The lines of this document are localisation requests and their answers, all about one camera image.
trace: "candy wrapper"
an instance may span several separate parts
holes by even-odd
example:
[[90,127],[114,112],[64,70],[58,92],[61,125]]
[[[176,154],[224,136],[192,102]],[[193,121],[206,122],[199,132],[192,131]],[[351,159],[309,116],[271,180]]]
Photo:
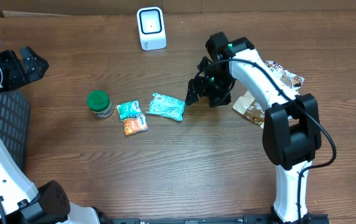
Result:
[[[285,70],[281,65],[273,61],[266,61],[265,65],[292,90],[298,91],[304,83],[304,78]],[[247,118],[250,122],[264,128],[265,112],[261,105],[254,99],[249,91],[239,97],[233,105],[233,109]]]
[[153,100],[149,105],[148,114],[157,114],[166,118],[172,118],[176,121],[182,121],[185,110],[185,102],[158,93],[153,93]]
[[148,130],[148,124],[144,114],[137,118],[127,118],[124,120],[124,132],[127,136]]
[[140,115],[141,108],[139,107],[139,101],[134,100],[127,103],[122,103],[116,106],[118,114],[120,115],[120,120],[124,121],[127,118],[135,118]]

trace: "wooden table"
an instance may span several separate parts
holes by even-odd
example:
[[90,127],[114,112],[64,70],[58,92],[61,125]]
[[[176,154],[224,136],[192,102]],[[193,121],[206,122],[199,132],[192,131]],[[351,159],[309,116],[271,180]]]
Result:
[[[154,92],[185,99],[209,35],[224,31],[306,79],[301,93],[317,98],[338,147],[332,166],[310,172],[307,206],[331,223],[356,223],[356,11],[165,15],[165,24],[167,48],[144,52],[136,16],[0,19],[2,49],[28,45],[50,64],[22,89],[32,105],[30,180],[55,179],[71,201],[110,217],[269,213],[276,177],[262,129],[232,104],[209,108],[204,98],[181,123],[149,115],[149,131],[130,137],[116,111],[98,119],[86,105],[96,89],[115,105],[138,99],[143,111]],[[233,100],[245,92],[238,84]],[[325,139],[316,156],[330,159]]]

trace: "black mesh basket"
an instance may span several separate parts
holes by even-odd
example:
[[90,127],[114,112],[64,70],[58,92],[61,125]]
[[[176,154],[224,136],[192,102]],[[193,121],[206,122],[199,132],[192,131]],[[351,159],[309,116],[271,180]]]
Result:
[[0,94],[0,138],[17,166],[24,172],[30,106],[21,91]]

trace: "green lid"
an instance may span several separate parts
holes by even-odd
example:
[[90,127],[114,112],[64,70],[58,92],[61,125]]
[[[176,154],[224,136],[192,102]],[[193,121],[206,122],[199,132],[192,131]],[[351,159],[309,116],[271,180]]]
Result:
[[89,94],[87,105],[95,112],[102,112],[109,107],[110,99],[104,91],[95,90]]

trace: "light blue snack bag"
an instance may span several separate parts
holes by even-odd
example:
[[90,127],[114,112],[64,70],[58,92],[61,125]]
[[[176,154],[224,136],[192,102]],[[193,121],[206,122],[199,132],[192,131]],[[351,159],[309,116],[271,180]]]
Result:
[[182,121],[185,110],[185,102],[158,93],[153,93],[153,100],[149,105],[148,114],[156,114],[176,121]]
[[139,107],[139,101],[134,100],[127,103],[122,103],[116,106],[118,114],[120,115],[120,120],[124,121],[127,118],[135,118],[140,115],[141,108]]

